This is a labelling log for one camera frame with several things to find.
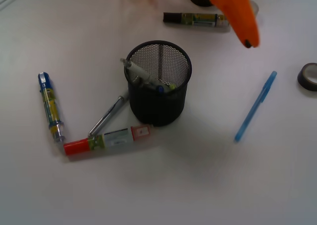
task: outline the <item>pen clip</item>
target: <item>pen clip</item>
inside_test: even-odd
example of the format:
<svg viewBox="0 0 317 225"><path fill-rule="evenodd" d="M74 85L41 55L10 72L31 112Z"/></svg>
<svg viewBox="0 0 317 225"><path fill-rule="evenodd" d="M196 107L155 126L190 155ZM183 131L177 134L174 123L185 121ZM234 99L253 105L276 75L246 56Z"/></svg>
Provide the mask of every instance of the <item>pen clip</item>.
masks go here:
<svg viewBox="0 0 317 225"><path fill-rule="evenodd" d="M262 99L261 99L261 103L263 103L263 101L265 100L265 98L266 98L266 96L267 96L269 90L270 90L270 88L264 90L264 93L263 93Z"/></svg>

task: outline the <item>red marker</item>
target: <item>red marker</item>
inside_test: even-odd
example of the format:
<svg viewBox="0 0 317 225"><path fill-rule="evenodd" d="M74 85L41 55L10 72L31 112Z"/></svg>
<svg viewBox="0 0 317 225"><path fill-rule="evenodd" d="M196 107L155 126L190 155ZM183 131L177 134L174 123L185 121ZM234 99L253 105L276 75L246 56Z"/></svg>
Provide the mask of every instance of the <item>red marker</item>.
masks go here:
<svg viewBox="0 0 317 225"><path fill-rule="evenodd" d="M95 149L106 149L126 143L132 143L140 138L150 136L150 126L142 125L122 130L108 132L103 135L89 137L80 141L64 144L64 150L67 156L83 152L93 151Z"/></svg>

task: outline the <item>marker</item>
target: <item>marker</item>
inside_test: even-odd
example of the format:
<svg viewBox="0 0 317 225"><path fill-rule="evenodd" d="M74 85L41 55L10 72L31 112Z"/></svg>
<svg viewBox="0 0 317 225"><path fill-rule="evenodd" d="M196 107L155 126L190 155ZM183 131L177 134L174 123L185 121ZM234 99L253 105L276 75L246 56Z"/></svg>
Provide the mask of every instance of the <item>marker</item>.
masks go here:
<svg viewBox="0 0 317 225"><path fill-rule="evenodd" d="M164 13L163 22L209 28L229 27L229 22L224 15L209 13Z"/></svg>
<svg viewBox="0 0 317 225"><path fill-rule="evenodd" d="M138 139L150 136L150 126L142 125L124 128L103 135L88 137L80 141L64 144L67 156L94 151L96 149L110 149L111 147L132 143Z"/></svg>
<svg viewBox="0 0 317 225"><path fill-rule="evenodd" d="M41 87L40 92L42 94L49 130L55 142L63 143L65 140L64 123L59 117L57 101L50 77L46 72L41 72L38 75L38 80Z"/></svg>
<svg viewBox="0 0 317 225"><path fill-rule="evenodd" d="M257 111L259 105L261 103L263 103L264 99L266 98L266 96L267 96L267 94L268 94L268 92L269 92L269 90L271 88L271 85L272 85L276 75L277 75L277 72L273 71L272 74L270 75L270 77L268 78L267 82L264 84L260 95L258 96L257 100L253 104L249 114L247 115L247 117L244 120L242 126L240 127L237 135L234 138L234 140L236 142L240 141L241 137L243 136L244 131L246 130L247 126L249 125L249 123L250 123L251 119L253 118L253 115Z"/></svg>
<svg viewBox="0 0 317 225"><path fill-rule="evenodd" d="M146 70L139 67L137 64L123 58L121 58L120 61L124 64L124 67L138 75L142 80L144 80L144 82L149 82L153 84L155 88L157 86L161 86L164 89L165 93L170 91L167 85L160 82L158 79L150 75Z"/></svg>

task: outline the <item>red cap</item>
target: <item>red cap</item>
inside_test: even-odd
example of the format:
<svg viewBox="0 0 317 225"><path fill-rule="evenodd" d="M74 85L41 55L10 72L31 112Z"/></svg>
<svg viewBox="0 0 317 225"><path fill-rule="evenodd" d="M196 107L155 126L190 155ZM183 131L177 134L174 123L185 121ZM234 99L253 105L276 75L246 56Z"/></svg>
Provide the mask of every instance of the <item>red cap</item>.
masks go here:
<svg viewBox="0 0 317 225"><path fill-rule="evenodd" d="M67 156L90 151L88 138L64 144L64 150Z"/></svg>

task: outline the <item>black mesh pen holder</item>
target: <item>black mesh pen holder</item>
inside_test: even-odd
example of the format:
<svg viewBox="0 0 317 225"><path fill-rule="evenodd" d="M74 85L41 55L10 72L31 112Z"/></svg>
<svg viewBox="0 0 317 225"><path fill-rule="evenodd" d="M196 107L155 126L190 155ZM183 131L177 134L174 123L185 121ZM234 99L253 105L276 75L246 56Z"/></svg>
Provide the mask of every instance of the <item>black mesh pen holder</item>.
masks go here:
<svg viewBox="0 0 317 225"><path fill-rule="evenodd" d="M154 126L165 126L177 119L184 109L187 83L192 75L192 64L184 50L170 42L150 41L133 49L127 60L172 86L164 93L144 87L145 82L125 68L130 106L137 119Z"/></svg>

